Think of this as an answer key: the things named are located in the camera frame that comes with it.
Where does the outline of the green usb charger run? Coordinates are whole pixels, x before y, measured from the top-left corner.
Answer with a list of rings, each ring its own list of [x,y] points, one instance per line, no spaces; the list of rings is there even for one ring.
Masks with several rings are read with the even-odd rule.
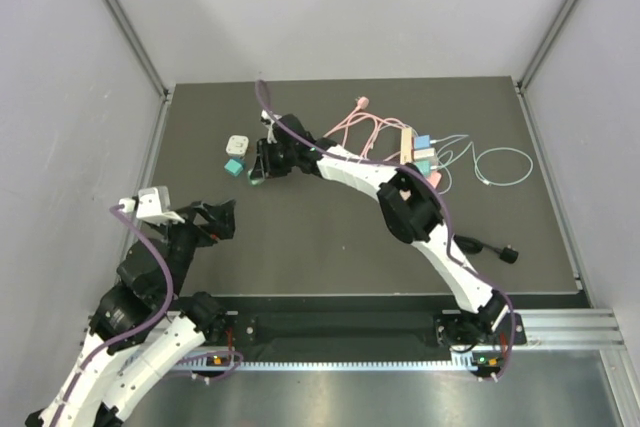
[[[248,176],[248,181],[251,186],[258,186],[264,182],[263,177],[254,177],[252,175]]]

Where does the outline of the pink power strip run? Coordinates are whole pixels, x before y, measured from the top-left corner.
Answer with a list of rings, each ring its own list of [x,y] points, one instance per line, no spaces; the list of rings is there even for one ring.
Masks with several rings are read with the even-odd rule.
[[[436,189],[438,187],[438,185],[441,182],[441,179],[442,179],[442,174],[439,171],[433,171],[426,177],[427,182],[434,189]]]

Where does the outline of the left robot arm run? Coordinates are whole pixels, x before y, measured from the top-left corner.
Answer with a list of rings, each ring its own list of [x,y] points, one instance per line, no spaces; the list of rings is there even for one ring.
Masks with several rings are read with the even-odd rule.
[[[28,426],[121,426],[194,349],[230,339],[230,317],[207,292],[181,289],[199,248],[233,238],[234,200],[172,209],[160,188],[121,199],[111,214],[136,242],[100,299],[73,368]]]

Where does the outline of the light teal usb charger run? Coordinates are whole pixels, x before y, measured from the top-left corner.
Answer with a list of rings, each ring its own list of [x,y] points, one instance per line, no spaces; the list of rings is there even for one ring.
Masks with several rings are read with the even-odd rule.
[[[414,162],[415,167],[425,177],[429,177],[433,172],[438,170],[438,166],[430,160],[422,159]]]

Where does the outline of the white usb charger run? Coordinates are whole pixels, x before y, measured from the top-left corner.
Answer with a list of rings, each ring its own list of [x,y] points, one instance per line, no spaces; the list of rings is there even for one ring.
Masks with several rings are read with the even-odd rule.
[[[426,160],[436,156],[436,150],[434,148],[418,149],[413,151],[413,160]]]

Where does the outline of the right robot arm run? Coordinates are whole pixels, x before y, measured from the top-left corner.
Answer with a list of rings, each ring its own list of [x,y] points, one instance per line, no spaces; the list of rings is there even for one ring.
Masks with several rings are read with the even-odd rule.
[[[330,139],[314,139],[292,114],[262,111],[260,121],[267,136],[257,142],[252,178],[281,178],[297,168],[373,199],[392,236],[420,252],[449,287],[471,344],[492,341],[505,319],[515,320],[508,296],[482,278],[455,245],[447,207],[416,167],[370,161]]]

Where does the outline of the beige red power strip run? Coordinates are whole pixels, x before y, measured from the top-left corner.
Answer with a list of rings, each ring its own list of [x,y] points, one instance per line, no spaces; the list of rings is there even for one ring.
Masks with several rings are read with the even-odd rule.
[[[413,129],[401,129],[399,163],[407,164],[413,161]]]

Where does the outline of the white square plug adapter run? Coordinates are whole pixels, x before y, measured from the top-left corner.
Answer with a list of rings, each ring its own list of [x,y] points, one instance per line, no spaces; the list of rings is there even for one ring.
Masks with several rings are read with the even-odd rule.
[[[250,147],[250,140],[244,135],[231,135],[227,141],[225,152],[232,158],[244,158]]]

